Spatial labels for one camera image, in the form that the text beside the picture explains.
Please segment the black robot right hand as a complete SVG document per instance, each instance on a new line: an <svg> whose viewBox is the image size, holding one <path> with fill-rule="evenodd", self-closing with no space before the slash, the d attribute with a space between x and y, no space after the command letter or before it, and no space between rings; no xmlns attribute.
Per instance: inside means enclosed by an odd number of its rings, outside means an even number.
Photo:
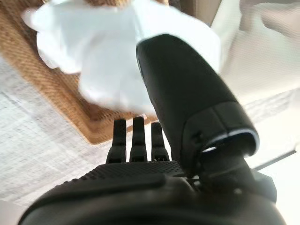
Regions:
<svg viewBox="0 0 300 225"><path fill-rule="evenodd" d="M283 225L273 180L245 161L259 135L223 80L183 40L163 34L136 47L154 106L151 161L141 117L125 162L125 122L114 123L107 162L58 185L21 225Z"/></svg>

